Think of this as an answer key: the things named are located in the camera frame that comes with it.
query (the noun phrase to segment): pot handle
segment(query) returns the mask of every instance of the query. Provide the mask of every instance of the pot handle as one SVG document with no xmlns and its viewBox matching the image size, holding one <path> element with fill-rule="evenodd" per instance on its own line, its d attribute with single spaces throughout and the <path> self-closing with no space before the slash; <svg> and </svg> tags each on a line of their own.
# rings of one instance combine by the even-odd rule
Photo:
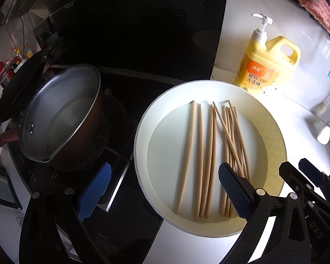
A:
<svg viewBox="0 0 330 264">
<path fill-rule="evenodd" d="M 13 141 L 18 141 L 18 140 L 19 140 L 18 128 L 9 129 L 4 133 L 0 134 L 0 148 L 7 143 L 11 143 Z"/>
</svg>

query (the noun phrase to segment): white wall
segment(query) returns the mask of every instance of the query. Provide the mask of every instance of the white wall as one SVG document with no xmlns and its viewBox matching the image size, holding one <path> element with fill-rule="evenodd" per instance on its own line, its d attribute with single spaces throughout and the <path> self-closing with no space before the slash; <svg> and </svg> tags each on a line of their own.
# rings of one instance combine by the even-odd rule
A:
<svg viewBox="0 0 330 264">
<path fill-rule="evenodd" d="M 287 0 L 227 0 L 215 66 L 235 73 L 252 32 L 261 20 L 252 13 L 262 13 L 274 22 L 268 25 L 268 39 L 285 36 L 301 49 L 299 67 L 281 90 L 287 97 L 310 111 L 330 92 L 330 37 L 310 17 Z M 322 119 L 330 121 L 330 107 Z"/>
<path fill-rule="evenodd" d="M 39 50 L 39 45 L 32 31 L 31 24 L 27 18 L 27 15 L 22 16 L 25 30 L 25 42 L 27 42 L 32 48 Z M 9 59 L 11 60 L 11 47 L 23 48 L 23 31 L 22 22 L 20 18 L 9 22 L 6 25 L 2 25 L 0 28 L 0 61 L 4 62 Z"/>
</svg>

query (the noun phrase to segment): saucepan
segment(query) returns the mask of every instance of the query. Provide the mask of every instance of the saucepan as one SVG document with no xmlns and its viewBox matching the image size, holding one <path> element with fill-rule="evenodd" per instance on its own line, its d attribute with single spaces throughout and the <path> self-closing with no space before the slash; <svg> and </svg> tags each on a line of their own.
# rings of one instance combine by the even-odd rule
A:
<svg viewBox="0 0 330 264">
<path fill-rule="evenodd" d="M 112 108 L 100 91 L 100 74 L 76 65 L 54 76 L 32 97 L 19 128 L 0 135 L 0 147 L 19 141 L 29 159 L 64 171 L 98 158 L 112 130 Z"/>
</svg>

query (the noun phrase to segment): white ladle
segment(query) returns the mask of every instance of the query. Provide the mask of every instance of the white ladle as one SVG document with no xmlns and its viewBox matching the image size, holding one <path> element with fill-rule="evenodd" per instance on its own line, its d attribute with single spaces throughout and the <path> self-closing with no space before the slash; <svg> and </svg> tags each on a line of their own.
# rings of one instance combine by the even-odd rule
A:
<svg viewBox="0 0 330 264">
<path fill-rule="evenodd" d="M 326 145 L 330 140 L 330 122 L 326 123 L 323 128 L 321 128 L 317 140 L 319 143 Z"/>
</svg>

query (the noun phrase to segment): dish soap bottle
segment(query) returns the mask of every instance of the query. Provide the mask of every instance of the dish soap bottle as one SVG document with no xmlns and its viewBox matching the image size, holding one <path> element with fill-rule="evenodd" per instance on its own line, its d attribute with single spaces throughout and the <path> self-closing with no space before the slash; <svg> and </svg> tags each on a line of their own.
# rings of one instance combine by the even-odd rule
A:
<svg viewBox="0 0 330 264">
<path fill-rule="evenodd" d="M 270 94 L 295 72 L 301 58 L 300 49 L 283 36 L 266 41 L 265 27 L 273 20 L 263 14 L 252 14 L 262 19 L 262 27 L 257 28 L 249 39 L 245 54 L 233 84 L 252 94 Z M 291 55 L 281 51 L 283 45 L 292 49 Z"/>
</svg>

